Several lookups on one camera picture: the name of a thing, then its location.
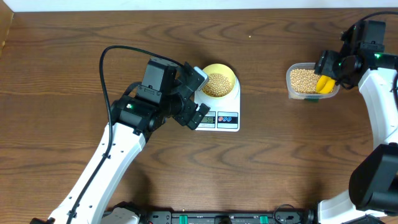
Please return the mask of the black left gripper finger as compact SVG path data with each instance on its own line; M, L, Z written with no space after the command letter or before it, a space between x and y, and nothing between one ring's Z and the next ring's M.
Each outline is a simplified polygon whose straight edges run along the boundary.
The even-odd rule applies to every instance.
M199 74L193 69L188 62L185 62L182 67L182 74L180 75L180 89L181 90L197 90L199 84Z
M199 124L201 123L201 121L203 120L203 118L205 117L205 115L210 111L210 107L207 106L206 104L202 103L197 110L195 110L193 112L193 114L191 115L190 119L188 120L187 126L191 129L191 130L195 130Z

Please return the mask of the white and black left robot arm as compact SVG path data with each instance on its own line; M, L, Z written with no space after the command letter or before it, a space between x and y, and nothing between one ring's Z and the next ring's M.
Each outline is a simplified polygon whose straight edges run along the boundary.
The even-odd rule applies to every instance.
M143 150L152 133L173 118L194 130L209 112L191 97L208 82L208 75L188 63L152 57L144 79L128 86L111 107L100 144L64 201L46 223L139 223L139 212L126 206L105 210L131 162Z

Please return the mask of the yellow plastic measuring scoop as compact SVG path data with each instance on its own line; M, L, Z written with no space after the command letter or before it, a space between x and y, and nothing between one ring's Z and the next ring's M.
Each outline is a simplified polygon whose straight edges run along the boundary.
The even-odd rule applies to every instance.
M316 85L316 92L319 94L327 94L333 91L334 86L335 86L335 80L322 75Z

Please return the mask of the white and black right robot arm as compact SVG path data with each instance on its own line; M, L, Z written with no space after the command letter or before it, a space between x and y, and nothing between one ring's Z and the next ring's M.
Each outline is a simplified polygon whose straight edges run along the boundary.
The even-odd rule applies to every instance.
M339 52L325 50L315 73L346 89L358 87L374 149L354 170L348 189L318 204L319 223L354 223L397 215L397 56L384 51L385 22L359 20L341 35Z

